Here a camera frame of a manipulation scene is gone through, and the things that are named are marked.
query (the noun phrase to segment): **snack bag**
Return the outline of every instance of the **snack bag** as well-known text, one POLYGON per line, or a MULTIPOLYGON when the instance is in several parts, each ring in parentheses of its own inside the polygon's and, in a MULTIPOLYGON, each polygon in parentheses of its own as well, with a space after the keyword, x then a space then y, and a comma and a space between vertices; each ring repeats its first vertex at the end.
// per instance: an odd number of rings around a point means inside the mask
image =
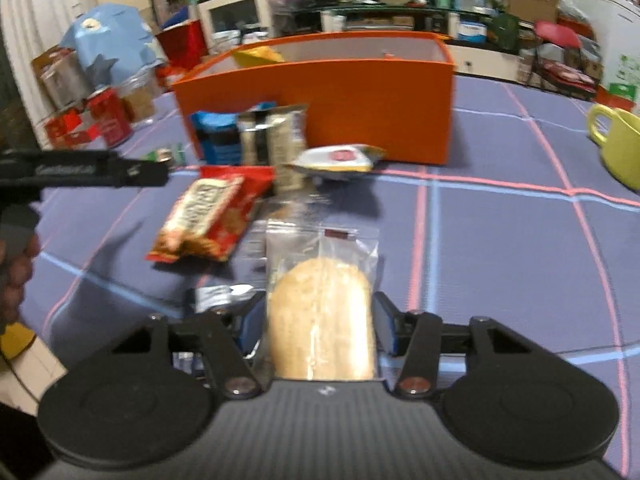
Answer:
POLYGON ((225 262, 272 182, 273 168, 203 166, 200 178, 175 203, 146 259, 170 264, 192 254, 225 262))
POLYGON ((169 168, 183 168, 187 165, 187 156, 184 153, 184 145, 181 142, 169 144, 162 148, 156 148, 144 157, 144 160, 152 162, 164 162, 169 168))
POLYGON ((242 68, 267 64, 284 63, 284 58, 270 46, 256 46, 233 52, 235 62, 242 68))
MULTIPOLYGON (((252 110, 267 110, 276 103, 258 103, 252 110)), ((238 114, 196 112, 190 116, 202 153, 212 166, 239 166, 242 160, 238 114)))
POLYGON ((385 156, 385 151, 366 144, 323 146, 302 152, 289 164, 307 176, 321 176, 329 180, 349 180, 369 173, 385 156))
POLYGON ((288 164, 306 149, 305 121, 306 105, 254 110, 238 116, 242 164, 273 166, 278 194, 304 187, 303 175, 288 164))

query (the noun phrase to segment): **finger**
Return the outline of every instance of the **finger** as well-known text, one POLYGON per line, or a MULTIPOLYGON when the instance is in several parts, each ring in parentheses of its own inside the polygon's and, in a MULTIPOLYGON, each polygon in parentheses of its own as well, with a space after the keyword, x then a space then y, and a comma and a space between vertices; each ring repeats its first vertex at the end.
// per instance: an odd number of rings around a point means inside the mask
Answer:
POLYGON ((33 264, 24 254, 18 256, 9 267, 9 285, 24 286, 33 277, 33 264))
POLYGON ((40 250, 40 239, 38 235, 33 235, 27 244, 27 248, 24 250, 24 254, 26 254, 28 258, 35 258, 40 254, 40 250))
POLYGON ((7 323, 18 321, 18 308, 24 299, 24 287, 7 285, 2 292, 2 315, 7 323))

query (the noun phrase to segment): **yellow mug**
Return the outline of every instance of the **yellow mug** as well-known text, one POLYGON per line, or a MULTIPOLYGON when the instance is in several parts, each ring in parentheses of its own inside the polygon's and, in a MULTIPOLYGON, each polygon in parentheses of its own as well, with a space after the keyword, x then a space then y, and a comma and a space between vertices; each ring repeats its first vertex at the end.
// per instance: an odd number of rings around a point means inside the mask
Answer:
POLYGON ((630 189, 640 189, 640 118, 620 108, 593 105, 587 115, 589 138, 602 148, 602 161, 610 174, 630 189), (606 136, 596 127, 596 118, 611 119, 606 136))

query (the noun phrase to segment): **mug handle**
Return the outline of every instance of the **mug handle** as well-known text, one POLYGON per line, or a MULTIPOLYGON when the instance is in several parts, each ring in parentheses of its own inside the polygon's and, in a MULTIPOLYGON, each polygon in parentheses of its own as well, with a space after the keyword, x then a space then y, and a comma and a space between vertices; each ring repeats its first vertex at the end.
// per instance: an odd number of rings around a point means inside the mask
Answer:
POLYGON ((607 142, 607 137, 601 134, 596 126, 596 118, 599 115, 604 115, 605 117, 613 120, 618 114, 613 108, 609 108, 608 106, 600 104, 594 104, 587 114, 587 128, 589 130, 589 138, 598 146, 602 147, 604 146, 604 143, 607 142))

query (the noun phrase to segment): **purple tablecloth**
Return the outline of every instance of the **purple tablecloth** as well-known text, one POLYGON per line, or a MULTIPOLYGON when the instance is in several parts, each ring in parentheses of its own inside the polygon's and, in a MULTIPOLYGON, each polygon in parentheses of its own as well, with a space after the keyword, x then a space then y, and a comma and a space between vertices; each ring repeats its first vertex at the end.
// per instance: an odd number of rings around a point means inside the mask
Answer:
MULTIPOLYGON (((473 78, 458 78, 456 87, 447 167, 389 164, 334 187, 331 220, 380 230, 380 289, 400 307, 447 322, 494 317, 607 384, 622 412, 607 459, 640 479, 640 409, 632 409, 640 399, 640 198, 600 164, 586 139, 587 104, 473 78)), ((164 99, 169 116, 122 153, 142 156, 184 140, 182 119, 164 99)), ((421 134, 429 135, 428 118, 421 134)), ((196 163, 193 150, 188 157, 196 163)), ((86 357, 151 312, 179 316, 188 287, 251 278, 246 260, 164 267, 144 260, 194 177, 178 171, 166 188, 142 192, 47 193, 44 250, 23 314, 63 362, 86 357)), ((383 362, 385 375, 398 367, 383 362)), ((461 360, 443 363, 449 374, 463 369, 461 360)))

